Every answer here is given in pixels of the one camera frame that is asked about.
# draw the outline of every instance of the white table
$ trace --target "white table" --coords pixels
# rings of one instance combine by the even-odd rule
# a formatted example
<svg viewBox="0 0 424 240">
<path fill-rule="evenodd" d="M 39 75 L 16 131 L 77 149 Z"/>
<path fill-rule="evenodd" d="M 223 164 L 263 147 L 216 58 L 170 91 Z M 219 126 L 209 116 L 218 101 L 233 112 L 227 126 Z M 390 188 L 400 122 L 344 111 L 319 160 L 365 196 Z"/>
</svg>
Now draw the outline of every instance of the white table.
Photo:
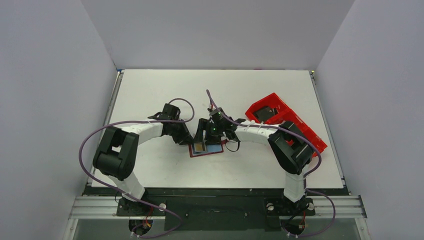
<svg viewBox="0 0 424 240">
<path fill-rule="evenodd" d="M 323 116 L 308 71 L 295 70 L 152 70 L 126 69 L 110 122 L 144 120 L 162 110 L 173 98 L 189 100 L 195 109 L 187 127 L 194 135 L 198 119 L 209 118 L 206 89 L 226 114 L 246 118 L 249 106 L 277 95 L 322 138 L 328 147 L 322 164 L 307 177 L 308 188 L 342 188 L 342 180 Z M 183 101 L 172 104 L 188 119 L 191 109 Z M 312 159 L 310 168 L 316 165 Z M 140 145 L 134 173 L 145 187 L 156 188 L 284 188 L 285 171 L 269 146 L 242 142 L 240 150 L 190 158 L 187 146 L 174 144 L 170 136 Z M 113 185 L 100 171 L 95 176 Z M 102 187 L 97 182 L 93 187 Z"/>
</svg>

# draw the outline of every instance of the red box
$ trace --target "red box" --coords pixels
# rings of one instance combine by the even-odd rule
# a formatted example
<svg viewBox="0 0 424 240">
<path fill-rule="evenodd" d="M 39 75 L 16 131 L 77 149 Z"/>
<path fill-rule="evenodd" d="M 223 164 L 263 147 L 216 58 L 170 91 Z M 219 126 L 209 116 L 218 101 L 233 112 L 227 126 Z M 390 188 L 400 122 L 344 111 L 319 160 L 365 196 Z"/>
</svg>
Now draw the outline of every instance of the red box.
<svg viewBox="0 0 424 240">
<path fill-rule="evenodd" d="M 271 109 L 277 110 L 277 114 L 264 122 L 265 124 L 280 124 L 283 121 L 293 122 L 300 129 L 303 135 L 305 135 L 306 139 L 308 139 L 320 153 L 326 149 L 327 144 L 325 144 L 325 142 L 323 142 L 323 140 L 321 140 L 321 138 L 317 136 L 315 132 L 312 131 L 312 129 L 306 125 L 306 123 L 304 123 L 304 121 L 302 121 L 302 119 L 289 106 L 287 106 L 275 92 L 253 103 L 246 111 L 247 118 L 260 123 L 254 113 L 264 107 L 270 107 Z"/>
</svg>

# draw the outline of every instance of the gray floor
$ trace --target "gray floor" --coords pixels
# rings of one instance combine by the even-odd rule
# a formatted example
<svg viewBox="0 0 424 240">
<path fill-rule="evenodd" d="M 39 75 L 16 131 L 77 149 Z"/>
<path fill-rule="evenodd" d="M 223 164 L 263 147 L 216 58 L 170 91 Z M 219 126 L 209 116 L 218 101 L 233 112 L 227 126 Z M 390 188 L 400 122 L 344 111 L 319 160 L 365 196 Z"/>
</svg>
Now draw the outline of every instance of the gray floor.
<svg viewBox="0 0 424 240">
<path fill-rule="evenodd" d="M 306 219 L 306 233 L 312 233 L 324 228 L 330 219 Z M 154 227 L 146 235 L 160 233 L 164 229 L 164 220 L 156 220 Z M 251 229 L 246 231 L 174 231 L 169 235 L 160 237 L 163 240 L 267 240 L 286 239 L 283 232 L 265 232 L 262 229 Z M 125 219 L 80 219 L 75 231 L 74 240 L 134 240 L 130 238 L 128 220 Z M 360 240 L 355 219 L 339 218 L 327 231 L 308 240 Z"/>
</svg>

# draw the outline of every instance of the white wall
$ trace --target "white wall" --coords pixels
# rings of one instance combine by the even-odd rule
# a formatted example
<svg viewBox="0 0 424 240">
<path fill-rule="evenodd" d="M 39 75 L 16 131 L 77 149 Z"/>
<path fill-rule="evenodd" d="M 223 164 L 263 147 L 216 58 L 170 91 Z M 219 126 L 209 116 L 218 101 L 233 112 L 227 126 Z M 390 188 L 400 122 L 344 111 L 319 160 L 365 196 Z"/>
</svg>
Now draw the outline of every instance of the white wall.
<svg viewBox="0 0 424 240">
<path fill-rule="evenodd" d="M 316 70 L 376 240 L 424 239 L 424 1 L 356 0 Z"/>
<path fill-rule="evenodd" d="M 354 0 L 82 0 L 118 68 L 306 69 Z"/>
<path fill-rule="evenodd" d="M 2 0 L 0 33 L 0 238 L 61 239 L 116 70 L 79 0 Z"/>
</svg>

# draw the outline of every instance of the red tray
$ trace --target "red tray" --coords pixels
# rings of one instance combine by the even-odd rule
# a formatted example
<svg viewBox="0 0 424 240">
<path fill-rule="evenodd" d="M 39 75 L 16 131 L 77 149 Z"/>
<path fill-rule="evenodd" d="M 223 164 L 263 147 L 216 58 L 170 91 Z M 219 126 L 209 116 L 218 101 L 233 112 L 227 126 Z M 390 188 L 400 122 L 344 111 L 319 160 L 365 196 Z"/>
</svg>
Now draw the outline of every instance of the red tray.
<svg viewBox="0 0 424 240">
<path fill-rule="evenodd" d="M 289 106 L 287 106 L 275 92 L 253 103 L 246 111 L 247 118 L 260 123 L 254 113 L 264 107 L 277 109 L 278 112 L 276 115 L 264 122 L 265 124 L 280 124 L 283 121 L 293 122 L 320 153 L 326 149 L 327 144 L 325 144 L 325 142 L 323 142 L 323 140 L 317 136 L 317 134 L 315 134 L 315 132 L 312 131 L 312 129 L 306 125 L 306 123 L 304 123 L 304 121 L 302 121 L 302 119 Z"/>
</svg>

